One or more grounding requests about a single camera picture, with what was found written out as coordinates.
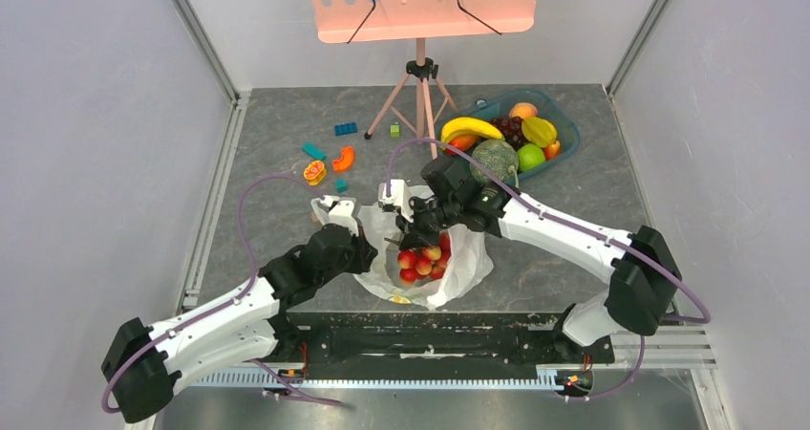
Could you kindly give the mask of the white plastic bag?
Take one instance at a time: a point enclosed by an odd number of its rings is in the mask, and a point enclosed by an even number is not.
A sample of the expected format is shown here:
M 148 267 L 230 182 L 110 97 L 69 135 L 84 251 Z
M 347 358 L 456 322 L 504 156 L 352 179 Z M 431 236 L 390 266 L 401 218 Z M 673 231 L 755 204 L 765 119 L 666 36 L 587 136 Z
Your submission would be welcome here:
M 328 218 L 320 205 L 321 200 L 312 199 L 310 206 L 313 216 L 320 224 L 326 225 Z M 402 236 L 395 225 L 396 214 L 383 211 L 377 204 L 356 204 L 356 219 L 368 241 L 378 250 L 378 255 L 369 271 L 355 274 L 353 278 L 365 290 L 383 300 L 435 310 L 466 294 L 494 268 L 485 248 L 484 234 L 456 225 L 449 228 L 452 256 L 443 278 L 424 284 L 402 284 L 398 278 L 398 265 L 394 262 L 397 250 L 392 243 Z

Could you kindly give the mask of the red cherry fruit cluster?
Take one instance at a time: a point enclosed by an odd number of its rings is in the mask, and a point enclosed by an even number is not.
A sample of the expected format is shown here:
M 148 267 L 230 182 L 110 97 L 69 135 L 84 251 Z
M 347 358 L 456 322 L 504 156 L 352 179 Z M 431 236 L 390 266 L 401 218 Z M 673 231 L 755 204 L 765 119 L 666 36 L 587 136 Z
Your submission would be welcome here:
M 401 250 L 396 257 L 399 281 L 415 285 L 440 280 L 451 256 L 451 238 L 447 231 L 439 233 L 437 246 Z

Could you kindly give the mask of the yellow banana fake fruit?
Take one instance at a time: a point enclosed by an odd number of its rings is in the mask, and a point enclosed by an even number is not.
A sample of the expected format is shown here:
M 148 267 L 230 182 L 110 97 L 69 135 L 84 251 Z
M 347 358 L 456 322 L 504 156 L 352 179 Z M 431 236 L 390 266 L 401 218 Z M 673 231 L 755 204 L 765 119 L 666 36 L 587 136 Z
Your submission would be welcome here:
M 449 143 L 451 140 L 466 135 L 473 135 L 489 140 L 504 140 L 503 133 L 488 121 L 473 117 L 458 117 L 445 122 L 440 131 L 440 140 Z

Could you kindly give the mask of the yellow green starfruit fake fruit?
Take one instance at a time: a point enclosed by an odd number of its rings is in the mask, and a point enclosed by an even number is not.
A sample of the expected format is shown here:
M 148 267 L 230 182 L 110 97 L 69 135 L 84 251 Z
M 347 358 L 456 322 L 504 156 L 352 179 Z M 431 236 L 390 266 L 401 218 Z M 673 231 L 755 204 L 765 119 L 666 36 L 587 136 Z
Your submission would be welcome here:
M 531 143 L 546 148 L 558 139 L 556 127 L 547 119 L 528 117 L 522 120 L 522 134 Z

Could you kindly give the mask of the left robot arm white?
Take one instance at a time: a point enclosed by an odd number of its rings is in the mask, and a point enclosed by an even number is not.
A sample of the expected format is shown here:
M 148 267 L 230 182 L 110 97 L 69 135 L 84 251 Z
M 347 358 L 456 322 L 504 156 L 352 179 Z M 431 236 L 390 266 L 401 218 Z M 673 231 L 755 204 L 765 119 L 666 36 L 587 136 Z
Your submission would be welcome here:
M 199 307 L 150 325 L 119 326 L 101 364 L 102 408 L 127 423 L 148 419 L 182 390 L 223 368 L 293 358 L 300 335 L 287 312 L 343 273 L 370 269 L 378 251 L 363 230 L 328 224 Z

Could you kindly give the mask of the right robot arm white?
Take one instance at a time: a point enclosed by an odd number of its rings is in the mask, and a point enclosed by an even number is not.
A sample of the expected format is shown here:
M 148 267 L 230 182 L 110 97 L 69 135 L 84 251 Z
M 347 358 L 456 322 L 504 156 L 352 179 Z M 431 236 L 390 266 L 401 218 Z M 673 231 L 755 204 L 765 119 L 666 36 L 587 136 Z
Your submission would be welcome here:
M 378 199 L 397 214 L 407 245 L 433 245 L 456 225 L 548 251 L 602 279 L 607 290 L 564 311 L 551 336 L 554 354 L 575 361 L 597 340 L 620 331 L 656 334 L 683 287 L 659 231 L 598 226 L 548 207 L 486 173 L 476 180 L 459 158 L 430 161 L 421 177 L 432 192 L 424 199 L 393 177 Z

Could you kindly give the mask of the red orange mango fake fruit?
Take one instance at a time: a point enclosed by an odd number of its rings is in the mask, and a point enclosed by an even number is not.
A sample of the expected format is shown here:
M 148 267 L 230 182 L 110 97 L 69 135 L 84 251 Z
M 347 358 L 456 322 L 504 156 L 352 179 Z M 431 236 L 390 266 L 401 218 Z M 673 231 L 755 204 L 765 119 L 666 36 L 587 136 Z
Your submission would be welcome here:
M 459 135 L 450 140 L 447 144 L 457 148 L 459 151 L 466 152 L 480 141 L 480 137 L 473 134 Z

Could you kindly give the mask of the peach fake fruit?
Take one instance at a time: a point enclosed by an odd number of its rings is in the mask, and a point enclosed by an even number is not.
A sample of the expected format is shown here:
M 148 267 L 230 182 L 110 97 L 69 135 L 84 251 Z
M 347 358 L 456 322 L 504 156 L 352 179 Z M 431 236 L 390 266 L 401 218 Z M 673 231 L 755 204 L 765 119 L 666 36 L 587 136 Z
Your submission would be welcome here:
M 538 108 L 529 102 L 516 103 L 509 111 L 511 118 L 534 118 L 538 115 Z

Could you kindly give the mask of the orange slice toy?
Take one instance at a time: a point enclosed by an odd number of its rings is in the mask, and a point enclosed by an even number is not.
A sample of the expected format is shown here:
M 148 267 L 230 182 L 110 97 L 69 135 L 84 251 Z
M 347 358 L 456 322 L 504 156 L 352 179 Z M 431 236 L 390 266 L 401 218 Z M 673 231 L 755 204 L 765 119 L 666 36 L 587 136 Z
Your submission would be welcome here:
M 305 181 L 311 186 L 317 186 L 327 176 L 327 167 L 323 161 L 311 161 L 303 172 Z

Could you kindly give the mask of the dark red grape bunch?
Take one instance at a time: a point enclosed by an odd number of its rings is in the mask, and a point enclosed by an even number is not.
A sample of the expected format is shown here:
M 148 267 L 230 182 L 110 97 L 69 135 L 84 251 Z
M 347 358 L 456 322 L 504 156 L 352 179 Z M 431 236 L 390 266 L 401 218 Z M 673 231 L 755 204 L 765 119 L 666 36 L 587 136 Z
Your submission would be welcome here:
M 516 151 L 529 143 L 522 132 L 522 122 L 521 117 L 509 116 L 495 117 L 490 120 L 490 123 L 502 133 L 504 140 Z

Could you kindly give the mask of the orange curved block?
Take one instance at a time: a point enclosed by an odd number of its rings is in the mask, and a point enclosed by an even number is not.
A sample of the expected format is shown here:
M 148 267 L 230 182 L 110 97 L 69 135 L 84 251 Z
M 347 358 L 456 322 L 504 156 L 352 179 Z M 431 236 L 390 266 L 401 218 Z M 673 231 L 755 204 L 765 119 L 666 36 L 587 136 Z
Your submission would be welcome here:
M 335 173 L 348 171 L 355 162 L 355 152 L 352 146 L 345 146 L 340 149 L 339 156 L 333 160 L 331 165 Z

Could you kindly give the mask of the teal flat block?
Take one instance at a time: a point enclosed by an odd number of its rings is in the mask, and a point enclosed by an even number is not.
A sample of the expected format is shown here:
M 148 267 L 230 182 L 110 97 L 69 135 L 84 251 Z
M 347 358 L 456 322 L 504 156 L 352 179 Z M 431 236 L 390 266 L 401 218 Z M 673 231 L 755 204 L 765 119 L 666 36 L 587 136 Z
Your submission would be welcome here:
M 301 149 L 305 154 L 317 161 L 323 161 L 327 157 L 323 150 L 310 142 L 305 142 Z

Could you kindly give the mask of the blue lego brick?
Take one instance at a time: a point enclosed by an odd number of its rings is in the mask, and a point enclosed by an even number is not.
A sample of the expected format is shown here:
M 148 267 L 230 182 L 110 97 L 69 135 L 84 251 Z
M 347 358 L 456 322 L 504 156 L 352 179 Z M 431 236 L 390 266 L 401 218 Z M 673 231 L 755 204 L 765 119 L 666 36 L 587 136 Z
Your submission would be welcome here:
M 342 136 L 357 133 L 358 132 L 358 127 L 357 127 L 357 124 L 355 122 L 353 122 L 353 121 L 345 122 L 345 123 L 336 124 L 333 127 L 333 132 L 334 132 L 335 136 L 342 137 Z

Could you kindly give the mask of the pink music stand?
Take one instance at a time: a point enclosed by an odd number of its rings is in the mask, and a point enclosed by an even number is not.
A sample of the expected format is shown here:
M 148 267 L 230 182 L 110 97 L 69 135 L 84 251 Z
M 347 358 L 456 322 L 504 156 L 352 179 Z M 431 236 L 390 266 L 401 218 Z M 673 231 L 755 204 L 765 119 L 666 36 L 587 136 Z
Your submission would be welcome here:
M 430 60 L 430 38 L 525 32 L 536 0 L 311 0 L 319 39 L 328 44 L 413 39 L 415 63 Z

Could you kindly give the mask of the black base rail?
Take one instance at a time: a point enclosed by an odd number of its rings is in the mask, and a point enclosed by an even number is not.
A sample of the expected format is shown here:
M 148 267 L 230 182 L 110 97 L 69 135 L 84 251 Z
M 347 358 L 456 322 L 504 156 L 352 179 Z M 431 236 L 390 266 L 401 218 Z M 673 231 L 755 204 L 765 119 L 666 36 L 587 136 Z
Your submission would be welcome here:
M 611 364 L 608 336 L 580 347 L 551 312 L 292 312 L 264 360 L 310 379 L 532 379 L 545 365 Z

